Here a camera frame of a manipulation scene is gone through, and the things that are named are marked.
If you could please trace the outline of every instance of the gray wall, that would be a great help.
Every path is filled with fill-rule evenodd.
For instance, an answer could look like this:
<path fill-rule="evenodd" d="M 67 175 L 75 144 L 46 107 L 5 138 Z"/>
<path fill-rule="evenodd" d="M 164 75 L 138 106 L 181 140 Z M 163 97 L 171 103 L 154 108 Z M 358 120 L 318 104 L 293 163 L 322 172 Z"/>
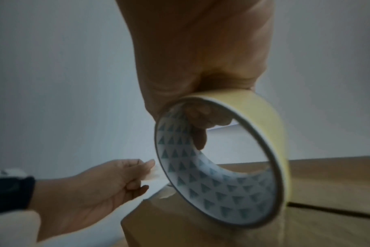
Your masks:
<path fill-rule="evenodd" d="M 292 159 L 370 155 L 370 0 L 277 0 L 257 92 L 282 115 Z M 217 163 L 263 160 L 242 133 L 210 131 L 206 153 Z M 0 168 L 69 176 L 115 158 L 155 158 L 152 139 L 114 1 L 0 0 Z M 48 246 L 113 241 L 139 201 Z"/>

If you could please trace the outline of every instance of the human hand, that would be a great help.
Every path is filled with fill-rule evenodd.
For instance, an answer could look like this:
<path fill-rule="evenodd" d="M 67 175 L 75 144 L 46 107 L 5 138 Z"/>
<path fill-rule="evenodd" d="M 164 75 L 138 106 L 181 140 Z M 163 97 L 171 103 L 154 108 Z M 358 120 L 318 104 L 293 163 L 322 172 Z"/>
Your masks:
<path fill-rule="evenodd" d="M 273 0 L 117 0 L 135 50 L 146 109 L 157 120 L 184 95 L 221 88 L 254 89 L 266 69 Z M 231 118 L 207 105 L 188 105 L 195 146 L 205 129 Z"/>
<path fill-rule="evenodd" d="M 28 208 L 41 217 L 38 241 L 91 226 L 143 195 L 148 186 L 141 180 L 154 165 L 154 160 L 112 160 L 74 177 L 38 180 Z"/>

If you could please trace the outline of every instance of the roll of packing tape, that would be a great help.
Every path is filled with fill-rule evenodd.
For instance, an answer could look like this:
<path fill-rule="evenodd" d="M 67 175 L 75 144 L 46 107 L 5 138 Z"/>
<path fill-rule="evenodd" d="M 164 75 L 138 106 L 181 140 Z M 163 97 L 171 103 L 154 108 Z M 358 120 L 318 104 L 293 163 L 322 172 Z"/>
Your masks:
<path fill-rule="evenodd" d="M 222 169 L 193 145 L 187 103 L 220 107 L 258 142 L 270 168 L 256 173 Z M 179 99 L 155 126 L 155 148 L 173 187 L 206 215 L 232 225 L 258 227 L 284 208 L 290 193 L 285 131 L 273 107 L 248 90 L 200 92 Z"/>

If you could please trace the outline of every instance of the cardboard box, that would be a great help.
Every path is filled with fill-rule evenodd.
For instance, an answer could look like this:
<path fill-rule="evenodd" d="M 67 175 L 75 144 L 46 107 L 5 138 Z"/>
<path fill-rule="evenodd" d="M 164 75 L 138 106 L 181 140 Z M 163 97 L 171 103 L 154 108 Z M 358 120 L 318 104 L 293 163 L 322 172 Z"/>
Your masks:
<path fill-rule="evenodd" d="M 265 163 L 223 165 L 248 172 Z M 370 246 L 370 157 L 291 161 L 291 203 L 257 229 L 208 218 L 169 186 L 122 221 L 129 247 Z"/>

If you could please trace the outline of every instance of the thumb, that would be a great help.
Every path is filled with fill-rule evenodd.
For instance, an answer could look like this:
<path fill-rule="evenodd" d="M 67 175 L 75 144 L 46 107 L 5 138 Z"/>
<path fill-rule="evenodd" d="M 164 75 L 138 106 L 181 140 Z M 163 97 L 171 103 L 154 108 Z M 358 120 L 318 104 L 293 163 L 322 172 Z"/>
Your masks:
<path fill-rule="evenodd" d="M 123 170 L 124 182 L 127 184 L 135 179 L 140 179 L 146 176 L 151 168 L 155 166 L 155 160 L 149 160 L 143 164 L 137 164 L 134 166 L 129 166 Z"/>

